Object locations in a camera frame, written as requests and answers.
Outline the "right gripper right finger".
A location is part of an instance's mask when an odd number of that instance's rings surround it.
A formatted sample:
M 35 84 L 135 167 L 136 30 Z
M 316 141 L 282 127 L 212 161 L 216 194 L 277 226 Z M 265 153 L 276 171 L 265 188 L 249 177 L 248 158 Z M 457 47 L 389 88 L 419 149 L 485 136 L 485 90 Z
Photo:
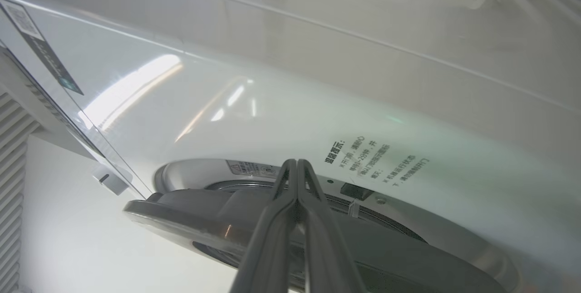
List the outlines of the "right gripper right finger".
M 364 293 L 365 287 L 309 161 L 297 161 L 297 204 L 305 228 L 308 293 Z

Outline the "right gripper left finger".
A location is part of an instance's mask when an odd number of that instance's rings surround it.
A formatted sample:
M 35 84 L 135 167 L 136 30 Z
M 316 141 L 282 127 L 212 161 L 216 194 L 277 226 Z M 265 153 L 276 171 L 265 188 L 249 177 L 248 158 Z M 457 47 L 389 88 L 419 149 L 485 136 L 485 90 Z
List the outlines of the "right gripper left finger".
M 297 175 L 297 161 L 285 161 L 239 265 L 231 293 L 288 291 L 290 235 L 296 227 Z

